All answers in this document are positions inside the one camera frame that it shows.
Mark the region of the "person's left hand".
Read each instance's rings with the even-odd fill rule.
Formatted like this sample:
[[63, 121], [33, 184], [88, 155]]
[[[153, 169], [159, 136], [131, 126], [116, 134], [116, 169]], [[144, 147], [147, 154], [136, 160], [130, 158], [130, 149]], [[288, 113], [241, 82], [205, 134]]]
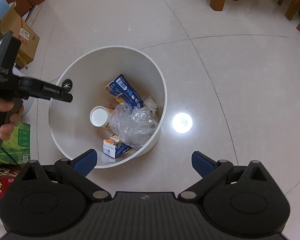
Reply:
[[[9, 102], [0, 98], [0, 112], [9, 112], [13, 109], [13, 106], [13, 102]], [[21, 106], [17, 113], [14, 113], [10, 116], [9, 122], [0, 127], [0, 140], [8, 141], [10, 139], [10, 136], [14, 131], [14, 127], [21, 121], [21, 114], [23, 111], [24, 108]]]

